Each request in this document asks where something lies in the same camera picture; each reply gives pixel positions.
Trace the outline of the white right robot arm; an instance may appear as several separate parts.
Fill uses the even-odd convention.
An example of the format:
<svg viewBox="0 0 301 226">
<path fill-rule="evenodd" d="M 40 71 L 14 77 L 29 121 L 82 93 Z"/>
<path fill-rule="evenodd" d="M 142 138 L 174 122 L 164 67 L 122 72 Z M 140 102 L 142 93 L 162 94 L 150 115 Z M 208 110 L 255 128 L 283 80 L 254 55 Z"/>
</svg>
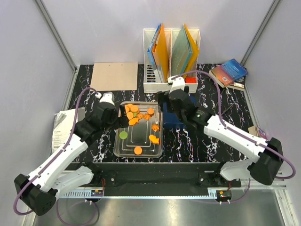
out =
<svg viewBox="0 0 301 226">
<path fill-rule="evenodd" d="M 279 140 L 253 136 L 223 121 L 219 115 L 195 106 L 189 95 L 181 89 L 160 91 L 157 98 L 160 110 L 166 106 L 167 111 L 174 113 L 187 128 L 214 137 L 247 157 L 244 161 L 221 163 L 212 178 L 216 185 L 222 187 L 235 179 L 248 178 L 267 186 L 273 183 L 283 163 L 278 156 L 281 153 Z"/>
</svg>

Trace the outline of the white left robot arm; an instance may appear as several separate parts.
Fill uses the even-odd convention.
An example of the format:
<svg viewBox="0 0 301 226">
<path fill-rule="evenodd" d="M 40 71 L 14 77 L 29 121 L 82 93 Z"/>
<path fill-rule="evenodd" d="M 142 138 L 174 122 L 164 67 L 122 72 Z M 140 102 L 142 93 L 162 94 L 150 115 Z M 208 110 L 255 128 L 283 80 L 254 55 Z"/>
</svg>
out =
<svg viewBox="0 0 301 226">
<path fill-rule="evenodd" d="M 74 124 L 68 139 L 48 159 L 29 175 L 19 174 L 14 179 L 17 202 L 21 200 L 38 216 L 46 214 L 59 197 L 81 185 L 97 186 L 102 178 L 99 169 L 93 164 L 79 167 L 74 172 L 61 176 L 61 173 L 79 154 L 87 150 L 108 129 L 128 126 L 124 105 L 116 107 L 109 102 L 96 104 L 93 111 Z"/>
</svg>

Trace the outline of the steel baking tray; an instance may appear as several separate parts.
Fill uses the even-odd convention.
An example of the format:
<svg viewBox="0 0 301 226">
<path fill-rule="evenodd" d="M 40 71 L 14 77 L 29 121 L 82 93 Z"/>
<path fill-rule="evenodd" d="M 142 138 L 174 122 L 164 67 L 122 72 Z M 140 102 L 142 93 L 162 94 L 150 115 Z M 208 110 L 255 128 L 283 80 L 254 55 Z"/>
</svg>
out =
<svg viewBox="0 0 301 226">
<path fill-rule="evenodd" d="M 128 126 L 127 128 L 119 128 L 116 130 L 114 154 L 117 157 L 122 158 L 158 158 L 162 155 L 162 139 L 163 139 L 163 115 L 159 111 L 157 102 L 130 102 L 125 101 L 122 105 L 133 104 L 139 107 L 140 113 L 146 114 L 149 108 L 153 108 L 155 113 L 147 121 L 145 119 L 139 120 L 139 123 L 134 126 Z M 151 127 L 153 124 L 160 126 L 160 130 L 154 132 Z M 119 133 L 126 131 L 128 133 L 127 139 L 120 139 Z M 160 139 L 160 144 L 155 145 L 149 140 L 149 135 L 155 135 Z M 141 155 L 134 154 L 134 148 L 140 146 L 143 150 Z"/>
</svg>

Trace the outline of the blue tin lid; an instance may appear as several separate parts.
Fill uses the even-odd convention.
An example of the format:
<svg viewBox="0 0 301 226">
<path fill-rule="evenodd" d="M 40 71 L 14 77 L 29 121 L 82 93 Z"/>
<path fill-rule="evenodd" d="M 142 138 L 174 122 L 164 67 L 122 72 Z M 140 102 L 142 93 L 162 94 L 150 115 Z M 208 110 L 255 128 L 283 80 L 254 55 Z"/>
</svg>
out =
<svg viewBox="0 0 301 226">
<path fill-rule="evenodd" d="M 169 126 L 177 124 L 189 125 L 189 118 L 195 113 L 195 100 L 183 90 L 175 90 L 173 92 L 164 92 L 158 94 L 158 105 L 163 112 L 163 121 Z"/>
</svg>

